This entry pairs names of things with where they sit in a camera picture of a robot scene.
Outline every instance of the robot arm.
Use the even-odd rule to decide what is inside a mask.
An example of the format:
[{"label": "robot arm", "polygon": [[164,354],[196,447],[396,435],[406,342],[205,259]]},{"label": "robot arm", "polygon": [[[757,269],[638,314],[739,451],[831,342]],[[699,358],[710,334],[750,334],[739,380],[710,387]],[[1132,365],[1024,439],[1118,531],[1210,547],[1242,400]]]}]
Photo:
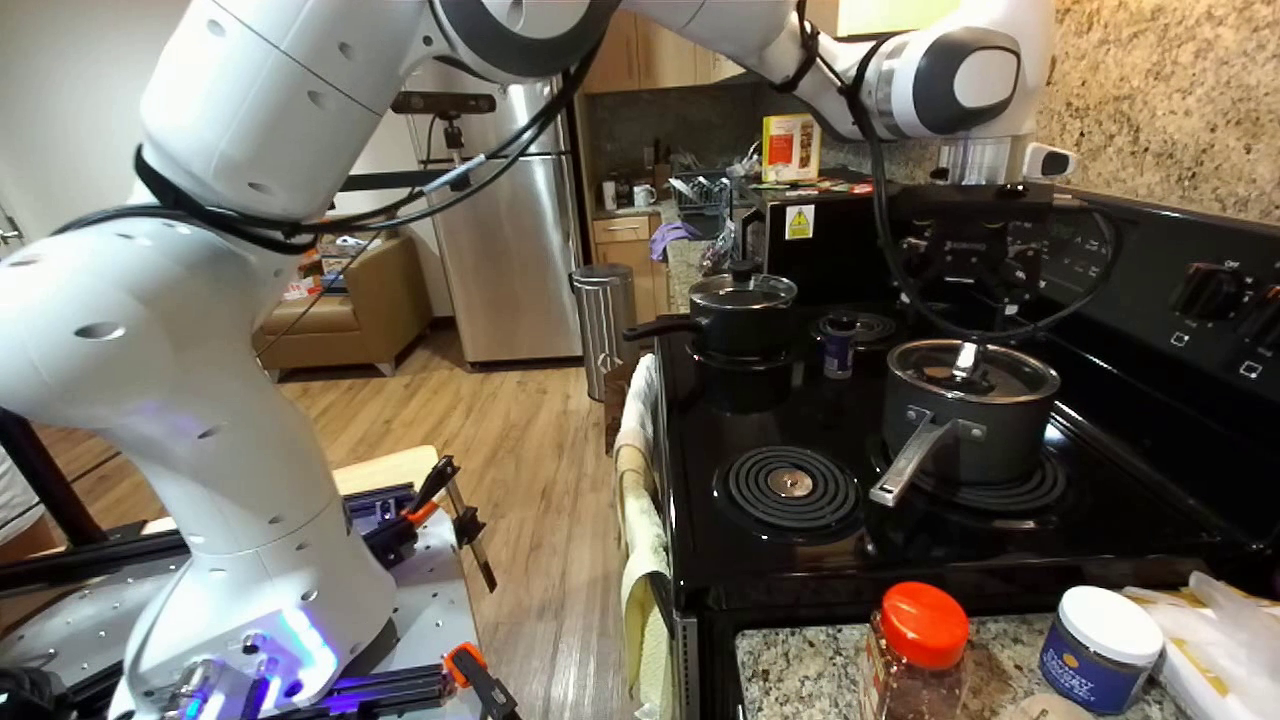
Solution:
[{"label": "robot arm", "polygon": [[[1051,47],[1051,0],[964,0],[886,43],[838,43],[786,0],[619,6],[792,88],[849,138],[1022,135]],[[143,161],[210,208],[321,216],[416,65],[544,79],[579,65],[612,13],[618,0],[196,0],[143,94]]]},{"label": "robot arm", "polygon": [[556,75],[618,6],[853,138],[1024,131],[1047,54],[1047,0],[964,0],[890,43],[811,37],[787,0],[191,0],[143,92],[141,168],[178,208],[100,213],[0,264],[0,402],[107,435],[191,547],[129,639],[118,710],[310,709],[385,628],[396,586],[247,334],[314,238],[291,229],[416,65]]}]

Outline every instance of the stainless steel refrigerator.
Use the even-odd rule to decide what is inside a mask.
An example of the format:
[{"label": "stainless steel refrigerator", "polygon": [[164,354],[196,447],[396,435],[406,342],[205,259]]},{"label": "stainless steel refrigerator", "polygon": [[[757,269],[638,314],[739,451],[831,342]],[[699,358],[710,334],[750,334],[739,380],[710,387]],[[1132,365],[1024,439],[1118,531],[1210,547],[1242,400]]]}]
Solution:
[{"label": "stainless steel refrigerator", "polygon": [[[495,111],[466,111],[457,118],[466,131],[460,154],[495,148],[556,92],[556,85],[479,85],[468,75],[433,75],[422,88],[485,92],[495,100]],[[412,124],[422,128],[416,152],[433,168],[447,165],[444,118]],[[573,165],[573,135],[561,115],[495,182],[436,216],[468,365],[575,358],[583,350],[568,280],[583,248]]]}]

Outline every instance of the spice jar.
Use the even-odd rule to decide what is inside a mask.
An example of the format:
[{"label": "spice jar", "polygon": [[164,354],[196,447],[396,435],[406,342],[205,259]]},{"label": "spice jar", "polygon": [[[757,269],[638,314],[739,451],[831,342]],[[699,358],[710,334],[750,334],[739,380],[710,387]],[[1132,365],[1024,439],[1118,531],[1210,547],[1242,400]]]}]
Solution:
[{"label": "spice jar", "polygon": [[956,715],[968,612],[938,585],[903,578],[880,594],[878,621],[880,709],[890,720]]}]

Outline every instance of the pot lid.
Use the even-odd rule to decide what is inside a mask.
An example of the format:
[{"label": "pot lid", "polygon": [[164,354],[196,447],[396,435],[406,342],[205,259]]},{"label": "pot lid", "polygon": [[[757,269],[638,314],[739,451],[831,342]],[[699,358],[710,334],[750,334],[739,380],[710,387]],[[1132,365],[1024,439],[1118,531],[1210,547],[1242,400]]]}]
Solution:
[{"label": "pot lid", "polygon": [[878,633],[893,656],[949,671],[968,648],[968,612],[938,585],[899,578],[880,594]]},{"label": "pot lid", "polygon": [[713,312],[759,312],[759,309],[792,309],[796,284],[787,274],[752,274],[752,280],[699,280],[688,294],[696,309]]},{"label": "pot lid", "polygon": [[1000,342],[914,339],[890,354],[893,374],[979,402],[1034,402],[1061,387],[1058,366]]}]

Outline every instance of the cabinet door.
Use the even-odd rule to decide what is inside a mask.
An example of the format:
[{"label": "cabinet door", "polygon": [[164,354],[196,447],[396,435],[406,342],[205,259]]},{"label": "cabinet door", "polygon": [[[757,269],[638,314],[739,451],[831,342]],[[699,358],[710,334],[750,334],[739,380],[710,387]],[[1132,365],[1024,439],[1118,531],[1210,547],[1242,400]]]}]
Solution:
[{"label": "cabinet door", "polygon": [[728,54],[699,47],[659,25],[638,29],[633,60],[640,88],[717,85],[739,73]]},{"label": "cabinet door", "polygon": [[628,13],[618,13],[608,20],[604,43],[592,60],[592,73],[583,75],[583,92],[638,88],[638,29],[640,29],[640,20]]},{"label": "cabinet door", "polygon": [[841,0],[810,0],[810,20],[838,37],[841,33]]},{"label": "cabinet door", "polygon": [[669,312],[664,264],[648,259],[648,244],[598,244],[598,264],[633,271],[638,322]]},{"label": "cabinet door", "polygon": [[651,230],[651,213],[592,219],[592,244],[648,244]]}]

